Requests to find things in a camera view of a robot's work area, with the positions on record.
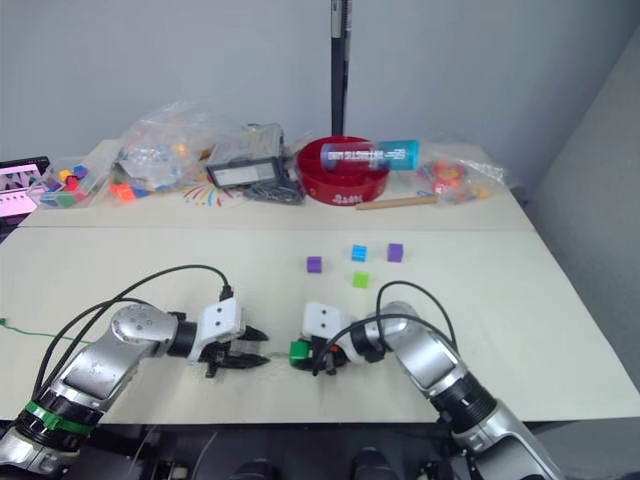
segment clear plastic bag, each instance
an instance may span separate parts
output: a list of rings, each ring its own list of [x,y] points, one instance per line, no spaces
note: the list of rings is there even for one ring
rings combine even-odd
[[[149,191],[181,186],[233,123],[208,101],[180,101],[142,117],[123,135],[117,162]]]
[[[422,145],[421,164],[415,171],[419,195],[437,195],[439,203],[460,204],[485,200],[501,187],[516,182],[482,150],[470,145]]]

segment white table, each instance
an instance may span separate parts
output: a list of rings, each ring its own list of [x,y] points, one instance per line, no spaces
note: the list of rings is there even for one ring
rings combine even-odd
[[[503,212],[517,207],[508,195],[505,198]],[[170,197],[160,201],[169,202]],[[232,209],[214,213],[175,203],[176,211],[195,208],[197,215],[217,215],[210,225],[178,228],[171,222],[181,216],[171,217],[169,225],[156,223],[160,217],[149,220],[153,208],[151,201],[147,203],[131,207],[146,209],[147,216],[127,214],[128,207],[123,207],[123,218],[128,220],[116,227],[105,225],[104,217],[102,224],[92,221],[91,212],[100,207],[71,210],[68,216],[36,212],[28,226],[0,245],[0,315],[25,330],[55,332],[79,310],[144,275],[182,263],[207,263],[228,275],[250,323],[271,336],[262,352],[286,352],[289,341],[299,334],[307,301],[364,316],[373,309],[382,283],[406,279],[430,289],[444,303],[465,361],[523,420],[640,415],[638,392],[538,235],[524,216],[517,223],[482,213],[484,208],[492,210],[490,201],[460,207],[480,212],[482,221],[478,216],[465,221],[457,208],[445,209],[450,211],[447,216],[429,216],[441,222],[437,229],[423,222],[432,210],[440,212],[437,209],[407,208],[415,213],[406,213],[406,225],[380,228],[381,219],[388,219],[383,211],[353,212],[314,203],[304,208],[255,205],[278,219],[266,223],[250,214],[252,205],[247,205],[244,218],[255,219],[257,225],[235,226],[223,220]],[[315,225],[320,222],[322,228],[314,228],[313,222],[305,228],[300,223],[285,228],[285,215],[304,222],[311,212]],[[350,224],[338,225],[331,219],[333,212]],[[365,226],[360,215],[368,218]],[[455,215],[460,217],[450,222]],[[146,224],[135,226],[136,217]],[[113,213],[106,223],[117,218]],[[388,242],[405,245],[403,263],[386,262]],[[354,243],[368,245],[367,263],[350,261]],[[324,257],[322,275],[305,272],[307,255]],[[351,286],[356,269],[372,274],[369,289]],[[181,272],[142,287],[136,296],[160,308],[197,315],[216,301],[219,288],[219,280],[204,272]],[[407,300],[444,327],[433,306],[414,292],[397,287],[387,299]],[[92,338],[106,324],[103,321]],[[24,406],[46,345],[46,339],[0,331],[0,362],[11,366],[0,371],[4,387],[0,418],[12,418]],[[188,368],[176,358],[145,361],[105,420],[269,423],[436,418],[392,355],[376,365],[348,365],[336,377],[313,378],[281,358],[250,371],[221,372],[213,380],[204,379],[204,368]]]

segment green wire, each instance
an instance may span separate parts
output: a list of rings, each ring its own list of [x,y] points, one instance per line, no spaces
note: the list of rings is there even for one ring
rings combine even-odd
[[[16,327],[10,327],[9,325],[7,325],[7,319],[6,318],[0,318],[0,327],[4,327],[7,330],[13,330],[14,332],[20,333],[22,335],[30,335],[30,336],[34,336],[34,337],[49,337],[49,338],[55,338],[55,335],[52,335],[50,333],[38,333],[38,332],[27,332],[25,330],[20,330],[19,328]],[[71,337],[62,337],[64,340],[69,340],[69,341],[73,341],[74,339]]]

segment blue cube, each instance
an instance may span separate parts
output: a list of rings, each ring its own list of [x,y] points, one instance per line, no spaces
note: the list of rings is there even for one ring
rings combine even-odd
[[[367,247],[364,245],[354,245],[351,250],[351,260],[354,262],[364,262],[367,260]]]

